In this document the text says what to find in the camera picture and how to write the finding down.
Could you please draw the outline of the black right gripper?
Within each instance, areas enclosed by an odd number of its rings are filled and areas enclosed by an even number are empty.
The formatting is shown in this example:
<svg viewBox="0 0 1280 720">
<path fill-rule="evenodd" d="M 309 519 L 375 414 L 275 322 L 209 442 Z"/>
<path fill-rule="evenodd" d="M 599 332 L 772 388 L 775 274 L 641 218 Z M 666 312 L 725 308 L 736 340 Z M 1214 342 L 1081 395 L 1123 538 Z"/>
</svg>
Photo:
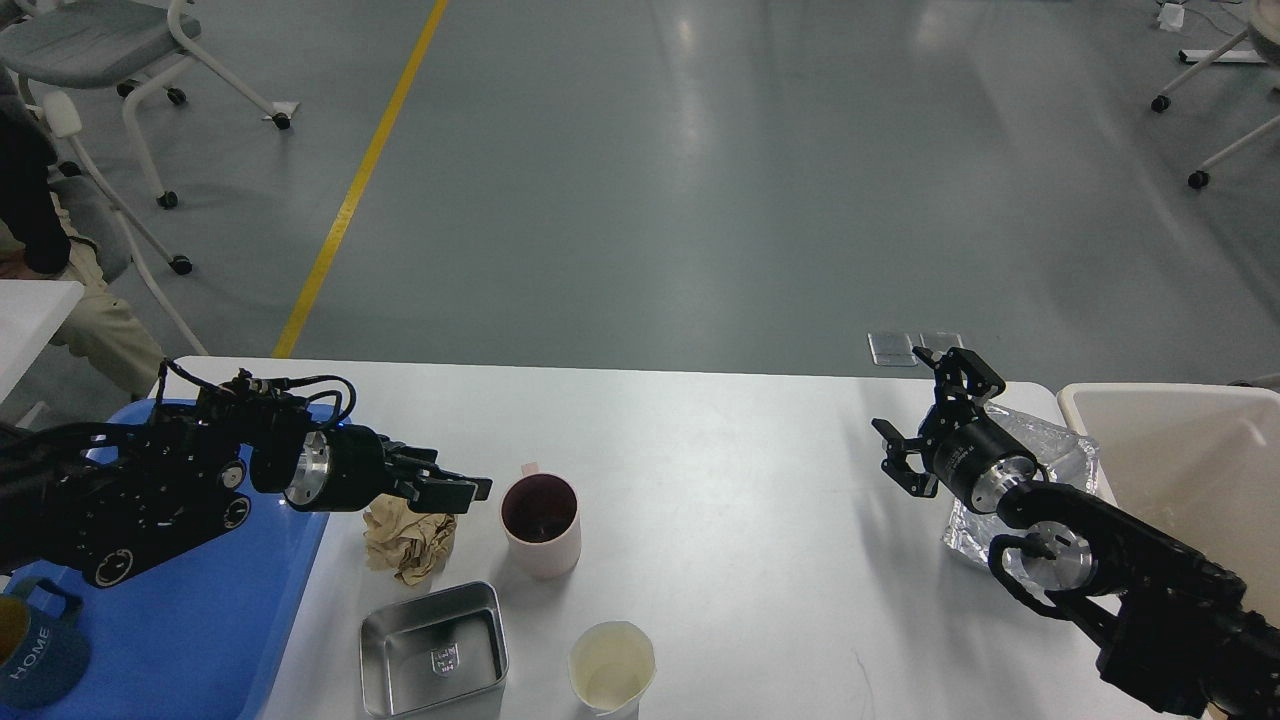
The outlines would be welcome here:
<svg viewBox="0 0 1280 720">
<path fill-rule="evenodd" d="M 910 439 L 891 421 L 872 419 L 884 441 L 881 469 L 911 497 L 933 498 L 943 486 L 970 512 L 996 512 L 1009 491 L 1041 473 L 1030 450 L 986 411 L 1006 389 L 1004 378 L 969 348 L 911 352 L 934 374 L 934 404 Z"/>
</svg>

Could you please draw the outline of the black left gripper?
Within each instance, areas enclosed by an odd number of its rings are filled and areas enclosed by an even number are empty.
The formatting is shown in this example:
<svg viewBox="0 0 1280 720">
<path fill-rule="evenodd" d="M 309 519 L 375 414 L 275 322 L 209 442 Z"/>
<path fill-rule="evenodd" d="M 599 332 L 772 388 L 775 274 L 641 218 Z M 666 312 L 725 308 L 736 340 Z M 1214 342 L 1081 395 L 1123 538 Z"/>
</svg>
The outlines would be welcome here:
<svg viewBox="0 0 1280 720">
<path fill-rule="evenodd" d="M 353 512 L 390 495 L 403 498 L 412 512 L 458 515 L 488 500 L 490 478 L 449 471 L 438 464 L 438 455 L 369 427 L 311 430 L 283 496 L 306 512 Z"/>
</svg>

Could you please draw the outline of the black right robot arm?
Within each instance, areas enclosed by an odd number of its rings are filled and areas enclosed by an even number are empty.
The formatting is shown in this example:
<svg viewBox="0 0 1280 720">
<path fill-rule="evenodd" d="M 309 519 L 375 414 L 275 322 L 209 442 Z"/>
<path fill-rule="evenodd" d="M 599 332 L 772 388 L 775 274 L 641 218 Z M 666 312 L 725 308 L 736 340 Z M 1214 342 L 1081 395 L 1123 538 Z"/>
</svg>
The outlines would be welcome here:
<svg viewBox="0 0 1280 720">
<path fill-rule="evenodd" d="M 945 487 L 1007 533 L 988 544 L 991 575 L 1030 611 L 1080 628 L 1103 682 L 1152 710 L 1230 719 L 1277 716 L 1277 629 L 1243 606 L 1245 582 L 1201 551 L 1068 483 L 986 406 L 1005 380 L 974 351 L 913 354 L 934 402 L 908 438 L 884 419 L 883 471 L 915 497 Z"/>
</svg>

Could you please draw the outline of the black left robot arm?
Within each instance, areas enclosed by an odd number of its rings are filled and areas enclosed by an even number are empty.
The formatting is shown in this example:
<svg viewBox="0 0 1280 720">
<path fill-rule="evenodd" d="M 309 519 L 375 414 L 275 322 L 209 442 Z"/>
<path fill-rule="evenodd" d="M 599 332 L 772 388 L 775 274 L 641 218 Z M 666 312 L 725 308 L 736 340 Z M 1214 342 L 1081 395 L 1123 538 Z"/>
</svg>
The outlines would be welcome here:
<svg viewBox="0 0 1280 720">
<path fill-rule="evenodd" d="M 212 383 L 166 360 L 136 424 L 4 424 L 3 571 L 42 560 L 113 588 L 246 524 L 244 484 L 298 512 L 355 512 L 387 496 L 457 515 L 488 498 L 490 479 L 349 423 L 356 400 L 333 374 L 241 370 Z"/>
</svg>

